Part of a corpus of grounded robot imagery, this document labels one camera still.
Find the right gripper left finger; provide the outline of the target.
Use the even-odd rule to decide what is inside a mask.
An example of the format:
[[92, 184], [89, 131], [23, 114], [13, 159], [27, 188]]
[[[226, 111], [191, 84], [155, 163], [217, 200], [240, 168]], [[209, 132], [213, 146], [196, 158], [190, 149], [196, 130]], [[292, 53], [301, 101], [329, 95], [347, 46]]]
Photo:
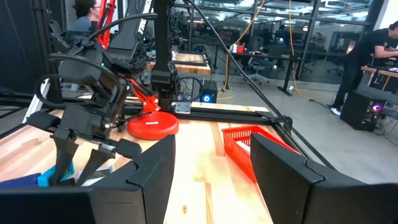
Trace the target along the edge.
[[93, 223], [162, 223], [175, 168], [175, 136], [168, 135], [93, 185]]

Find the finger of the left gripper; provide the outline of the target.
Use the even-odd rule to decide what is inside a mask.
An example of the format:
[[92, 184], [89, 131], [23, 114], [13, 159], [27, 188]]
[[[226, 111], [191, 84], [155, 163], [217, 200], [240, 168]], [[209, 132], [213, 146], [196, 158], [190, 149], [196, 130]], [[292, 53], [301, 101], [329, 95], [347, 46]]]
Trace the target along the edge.
[[76, 185], [81, 187], [88, 180], [88, 178], [105, 162], [107, 162], [109, 159], [114, 159], [116, 157], [115, 154], [116, 153], [114, 151], [108, 149], [93, 149], [86, 166], [76, 182]]
[[76, 137], [72, 131], [57, 128], [51, 135], [55, 142], [57, 156], [54, 175], [49, 179], [50, 185], [57, 185], [65, 175], [78, 148]]

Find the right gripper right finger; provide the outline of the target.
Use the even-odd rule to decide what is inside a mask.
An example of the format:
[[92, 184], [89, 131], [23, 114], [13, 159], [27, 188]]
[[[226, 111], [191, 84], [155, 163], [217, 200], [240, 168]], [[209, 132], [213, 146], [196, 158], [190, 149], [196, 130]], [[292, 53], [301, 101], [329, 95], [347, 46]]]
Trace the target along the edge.
[[363, 185], [260, 134], [251, 162], [274, 223], [345, 223], [348, 190]]

